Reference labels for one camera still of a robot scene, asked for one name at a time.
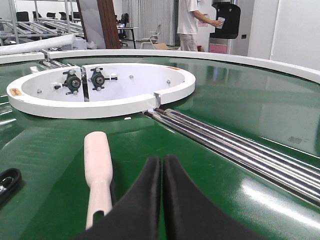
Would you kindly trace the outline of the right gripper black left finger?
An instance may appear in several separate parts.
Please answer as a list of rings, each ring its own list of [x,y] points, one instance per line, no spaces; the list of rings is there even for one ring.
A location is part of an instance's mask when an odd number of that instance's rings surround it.
[[[149,157],[114,208],[76,240],[157,240],[161,208],[161,159]]]

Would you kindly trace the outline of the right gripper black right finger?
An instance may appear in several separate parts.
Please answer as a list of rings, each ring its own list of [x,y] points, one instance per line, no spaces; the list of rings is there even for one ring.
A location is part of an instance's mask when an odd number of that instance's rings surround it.
[[[232,219],[195,185],[179,159],[163,159],[162,199],[168,240],[261,240]]]

